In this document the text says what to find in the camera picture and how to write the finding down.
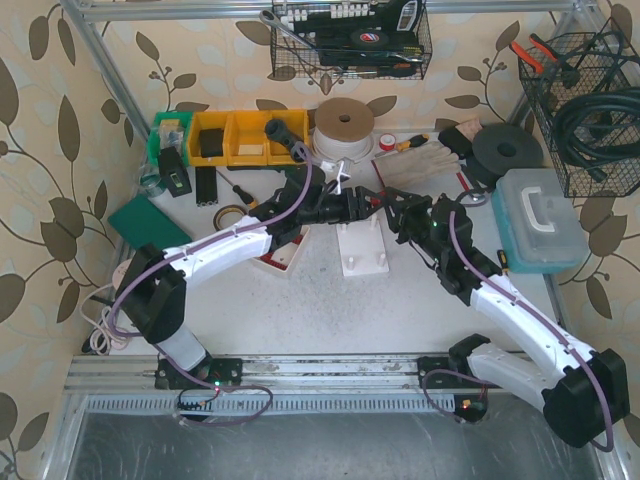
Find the beige work glove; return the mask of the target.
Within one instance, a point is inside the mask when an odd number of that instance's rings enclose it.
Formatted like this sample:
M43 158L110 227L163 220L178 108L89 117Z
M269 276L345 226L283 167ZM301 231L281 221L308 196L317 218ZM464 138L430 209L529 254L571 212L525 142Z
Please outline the beige work glove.
M407 190L434 176L461 171L459 156L438 141L381 156L372 163L382 185L398 190Z

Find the white peg base plate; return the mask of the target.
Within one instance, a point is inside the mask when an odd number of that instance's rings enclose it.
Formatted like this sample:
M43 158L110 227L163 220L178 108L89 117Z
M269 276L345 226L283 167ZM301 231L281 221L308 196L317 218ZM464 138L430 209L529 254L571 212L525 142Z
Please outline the white peg base plate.
M377 213L369 219L336 227L344 277L387 273L389 265Z

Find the white tray of springs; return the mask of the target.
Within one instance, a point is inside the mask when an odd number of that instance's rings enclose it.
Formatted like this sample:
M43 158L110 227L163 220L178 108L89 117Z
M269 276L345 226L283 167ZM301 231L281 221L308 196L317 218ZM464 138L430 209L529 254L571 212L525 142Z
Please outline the white tray of springs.
M292 276L308 243L309 226L303 226L300 234L290 243L274 252L252 258L250 262L256 268L275 277L288 279Z

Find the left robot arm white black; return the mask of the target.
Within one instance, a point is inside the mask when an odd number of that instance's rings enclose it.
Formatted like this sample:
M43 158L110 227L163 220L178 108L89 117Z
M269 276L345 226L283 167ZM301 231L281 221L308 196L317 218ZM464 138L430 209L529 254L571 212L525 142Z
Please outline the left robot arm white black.
M383 202L382 193L362 186L339 190L336 181L289 180L230 227L179 247L138 249L116 291L114 310L124 311L138 334L176 369L202 378L210 354L185 325L189 286L279 249L304 225L366 220Z

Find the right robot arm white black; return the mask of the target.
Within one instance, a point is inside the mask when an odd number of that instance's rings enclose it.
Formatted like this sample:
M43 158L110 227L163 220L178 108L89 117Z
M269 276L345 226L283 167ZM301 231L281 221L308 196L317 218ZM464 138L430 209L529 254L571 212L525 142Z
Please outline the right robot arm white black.
M626 364L612 349L597 351L542 313L472 240L460 199L385 189L382 204L400 244L430 258L441 285L490 318L526 353L508 353L474 334L454 345L445 374L497 386L543 414L566 444L609 453L614 425L630 412Z

